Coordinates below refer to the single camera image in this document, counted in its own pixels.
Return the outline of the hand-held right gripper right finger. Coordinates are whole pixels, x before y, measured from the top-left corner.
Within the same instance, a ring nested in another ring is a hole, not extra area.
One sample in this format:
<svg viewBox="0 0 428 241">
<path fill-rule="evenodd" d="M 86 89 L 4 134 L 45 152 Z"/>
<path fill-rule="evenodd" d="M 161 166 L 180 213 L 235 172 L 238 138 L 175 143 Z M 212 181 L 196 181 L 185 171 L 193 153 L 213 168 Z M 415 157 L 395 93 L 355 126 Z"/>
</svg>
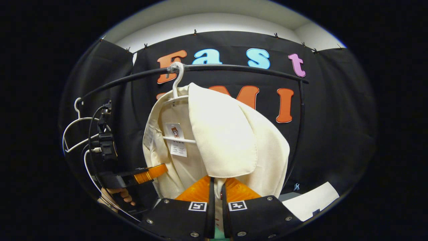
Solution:
<svg viewBox="0 0 428 241">
<path fill-rule="evenodd" d="M 261 196 L 236 178 L 221 190 L 224 234 L 230 239 L 278 239 L 303 222 L 273 195 Z"/>
</svg>

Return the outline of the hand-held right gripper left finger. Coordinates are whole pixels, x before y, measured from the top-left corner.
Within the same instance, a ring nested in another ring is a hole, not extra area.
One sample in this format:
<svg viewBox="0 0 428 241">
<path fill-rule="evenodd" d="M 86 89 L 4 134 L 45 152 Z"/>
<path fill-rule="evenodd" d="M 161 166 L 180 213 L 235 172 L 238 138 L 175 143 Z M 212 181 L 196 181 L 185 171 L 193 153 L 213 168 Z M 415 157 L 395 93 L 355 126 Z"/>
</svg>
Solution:
<svg viewBox="0 0 428 241">
<path fill-rule="evenodd" d="M 163 239 L 212 239 L 215 233 L 214 179 L 205 176 L 175 199 L 163 198 L 139 227 Z"/>
</svg>

